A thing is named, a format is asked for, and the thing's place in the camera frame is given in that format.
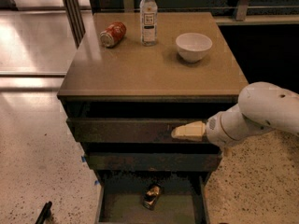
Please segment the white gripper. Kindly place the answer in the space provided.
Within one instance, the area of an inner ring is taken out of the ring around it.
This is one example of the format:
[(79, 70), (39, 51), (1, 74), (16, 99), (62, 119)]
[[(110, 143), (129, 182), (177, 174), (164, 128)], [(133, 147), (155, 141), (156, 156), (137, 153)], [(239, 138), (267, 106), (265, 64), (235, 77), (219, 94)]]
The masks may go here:
[(231, 147), (248, 136), (249, 126), (239, 106), (234, 105), (209, 118), (206, 125), (203, 121), (196, 121), (178, 126), (171, 132), (171, 136), (179, 140), (201, 142), (205, 133), (211, 144), (225, 147), (224, 157), (231, 158), (233, 154)]

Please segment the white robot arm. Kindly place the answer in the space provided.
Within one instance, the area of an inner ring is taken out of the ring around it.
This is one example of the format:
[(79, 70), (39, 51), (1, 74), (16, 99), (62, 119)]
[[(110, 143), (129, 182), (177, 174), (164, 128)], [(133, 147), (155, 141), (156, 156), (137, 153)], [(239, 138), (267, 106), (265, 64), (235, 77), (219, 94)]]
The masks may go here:
[(207, 121), (177, 126), (171, 137), (202, 142), (206, 139), (230, 156), (232, 148), (251, 136), (280, 130), (299, 136), (299, 94), (268, 82), (244, 87), (235, 105), (215, 112)]

